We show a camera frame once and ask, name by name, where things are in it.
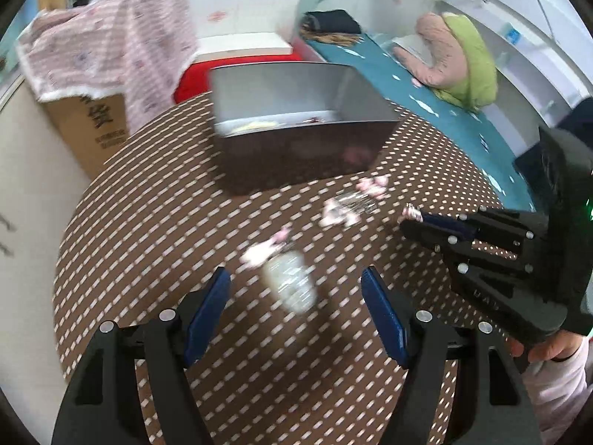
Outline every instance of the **pink flower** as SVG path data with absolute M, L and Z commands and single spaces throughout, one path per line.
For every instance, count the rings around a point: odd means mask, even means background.
M 387 187 L 389 183 L 389 178 L 386 175 L 378 175 L 375 178 L 375 184 L 380 185 L 381 187 Z
M 277 233 L 274 234 L 274 236 L 272 236 L 272 239 L 274 240 L 274 244 L 280 244 L 280 243 L 285 242 L 286 239 L 288 238 L 288 235 L 290 234 L 290 231 L 291 231 L 290 224 L 283 226 L 280 231 L 278 231 Z
M 349 228 L 350 226 L 354 226 L 354 224 L 358 224 L 361 221 L 360 215 L 356 212 L 349 211 L 346 213 L 346 227 Z
M 357 189 L 361 192 L 367 192 L 372 186 L 372 180 L 368 177 L 363 177 L 358 181 Z
M 249 269 L 255 269 L 263 265 L 275 252 L 279 251 L 282 246 L 274 244 L 272 239 L 264 241 L 263 243 L 253 244 L 247 248 L 243 255 L 239 258 L 243 264 Z
M 379 196 L 382 196 L 385 193 L 385 187 L 381 187 L 380 185 L 372 185 L 367 190 L 367 195 L 371 197 L 375 197 L 379 199 Z
M 226 11 L 215 11 L 214 13 L 211 13 L 208 15 L 208 21 L 209 22 L 219 22 L 220 20 L 223 20 L 224 18 L 227 17 L 227 12 Z
M 418 221 L 419 223 L 423 222 L 422 219 L 422 212 L 420 212 L 418 209 L 416 209 L 414 206 L 411 205 L 407 205 L 405 208 L 403 208 L 403 210 L 401 211 L 401 216 L 399 216 L 397 218 L 397 223 L 401 224 L 403 223 L 405 220 L 411 220 L 411 221 Z
M 323 228 L 341 224 L 346 220 L 346 209 L 334 199 L 328 199 L 323 205 L 323 214 L 319 225 Z

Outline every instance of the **white shelf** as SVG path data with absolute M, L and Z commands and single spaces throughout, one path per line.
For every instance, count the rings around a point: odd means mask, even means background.
M 198 39 L 195 62 L 251 57 L 290 55 L 292 47 L 275 33 L 239 33 Z
M 571 108 L 578 103 L 578 101 L 575 100 L 580 99 L 575 99 L 575 95 L 580 96 L 579 89 L 575 87 L 570 79 L 567 78 L 554 62 L 548 58 L 542 49 L 539 49 L 538 46 L 527 40 L 525 35 L 521 35 L 521 39 L 516 46 L 509 44 L 499 35 L 499 31 L 501 31 L 508 22 L 500 19 L 491 11 L 488 11 L 487 6 L 490 3 L 484 4 L 481 0 L 445 0 L 445 2 L 478 21 L 488 30 L 496 34 L 497 37 L 500 38 L 500 41 L 508 47 L 509 52 L 515 49 L 524 59 L 538 69 L 542 77 L 556 89 L 558 94 Z
M 511 121 L 506 117 L 505 113 L 499 108 L 498 105 L 492 103 L 490 105 L 486 105 L 482 111 L 484 115 L 492 122 L 494 128 L 498 131 L 498 133 L 505 139 L 505 142 L 510 147 L 513 154 L 516 157 L 520 156 L 523 152 L 525 152 L 533 142 L 526 142 L 523 136 L 517 130 Z
M 517 90 L 520 91 L 521 95 L 523 95 L 526 100 L 531 104 L 531 106 L 537 111 L 540 115 L 542 120 L 546 123 L 548 127 L 554 127 L 558 122 L 554 122 L 553 118 L 550 116 L 548 111 L 545 111 L 546 106 L 548 106 L 549 100 L 547 102 L 543 102 L 540 99 L 540 96 L 533 92 L 530 87 L 521 80 L 519 76 L 517 76 L 511 69 L 506 67 L 497 67 L 498 71 L 502 74 L 504 78 L 506 78 L 509 82 L 516 87 Z
M 555 44 L 573 65 L 588 79 L 588 87 L 593 84 L 593 38 L 580 20 L 576 10 L 568 0 L 540 0 L 552 25 Z M 524 21 L 538 28 L 544 35 L 550 36 L 546 17 L 541 11 L 537 0 L 490 0 L 505 13 L 520 15 Z

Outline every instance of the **round table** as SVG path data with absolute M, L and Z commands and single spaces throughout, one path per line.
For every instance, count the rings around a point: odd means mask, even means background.
M 448 215 L 499 206 L 455 144 L 409 110 L 394 111 L 402 123 L 371 171 L 242 197 L 218 185 L 209 94 L 134 135 L 85 192 L 60 247 L 53 303 L 64 377 L 103 320 L 145 322 L 225 266 L 232 298 L 208 352 L 187 373 L 215 443 L 376 444 L 405 372 L 383 350 L 361 295 L 362 270 L 375 264 L 416 307 L 476 326 L 479 314 L 451 292 L 440 257 L 404 240 L 396 218 L 408 202 Z M 376 214 L 346 230 L 319 227 L 326 199 L 383 174 L 390 188 Z M 290 222 L 318 293 L 304 316 L 286 312 L 258 270 L 239 262 L 250 244 Z M 137 368 L 148 434 L 159 443 L 142 361 Z M 449 363 L 431 443 L 443 440 L 454 380 Z

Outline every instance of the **stainless steel container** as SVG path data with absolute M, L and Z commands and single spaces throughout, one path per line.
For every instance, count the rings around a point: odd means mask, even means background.
M 398 120 L 348 65 L 252 63 L 210 72 L 224 186 L 232 193 L 369 169 Z

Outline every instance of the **bed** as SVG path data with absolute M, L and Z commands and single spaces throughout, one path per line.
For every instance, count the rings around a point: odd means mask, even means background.
M 508 209 L 535 211 L 515 155 L 482 112 L 474 114 L 437 98 L 368 35 L 352 47 L 307 41 L 323 59 L 357 68 L 385 98 L 428 120 L 481 169 Z

